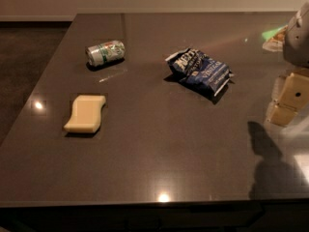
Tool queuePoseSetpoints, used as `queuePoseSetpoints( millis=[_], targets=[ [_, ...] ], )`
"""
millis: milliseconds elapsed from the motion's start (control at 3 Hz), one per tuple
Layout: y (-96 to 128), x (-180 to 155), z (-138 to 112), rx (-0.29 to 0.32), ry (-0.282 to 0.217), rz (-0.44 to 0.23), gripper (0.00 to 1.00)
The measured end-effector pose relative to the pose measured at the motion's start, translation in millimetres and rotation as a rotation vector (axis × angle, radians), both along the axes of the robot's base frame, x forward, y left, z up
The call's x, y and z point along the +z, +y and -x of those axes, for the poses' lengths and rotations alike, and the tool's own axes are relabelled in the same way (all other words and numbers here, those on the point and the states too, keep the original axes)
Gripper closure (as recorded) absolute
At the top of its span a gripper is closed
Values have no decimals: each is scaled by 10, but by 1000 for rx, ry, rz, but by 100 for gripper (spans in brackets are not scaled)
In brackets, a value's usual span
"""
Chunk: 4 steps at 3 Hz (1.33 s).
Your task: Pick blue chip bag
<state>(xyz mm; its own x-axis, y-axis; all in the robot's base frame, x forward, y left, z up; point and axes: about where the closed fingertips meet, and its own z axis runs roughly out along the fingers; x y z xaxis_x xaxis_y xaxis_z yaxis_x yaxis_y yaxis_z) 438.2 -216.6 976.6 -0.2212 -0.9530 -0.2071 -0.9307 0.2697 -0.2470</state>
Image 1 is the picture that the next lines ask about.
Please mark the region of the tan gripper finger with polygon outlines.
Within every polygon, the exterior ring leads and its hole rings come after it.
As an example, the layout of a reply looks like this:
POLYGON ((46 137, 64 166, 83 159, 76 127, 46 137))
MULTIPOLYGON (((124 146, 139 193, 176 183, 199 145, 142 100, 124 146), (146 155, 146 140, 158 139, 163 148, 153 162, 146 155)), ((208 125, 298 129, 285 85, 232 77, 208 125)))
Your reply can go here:
POLYGON ((309 77, 296 72, 286 76, 283 97, 271 102, 267 109, 267 120, 274 125, 285 127, 309 102, 309 77))
POLYGON ((286 81, 286 76, 280 75, 275 79, 272 93, 271 93, 271 98, 274 102, 279 102, 284 93, 284 85, 286 81))

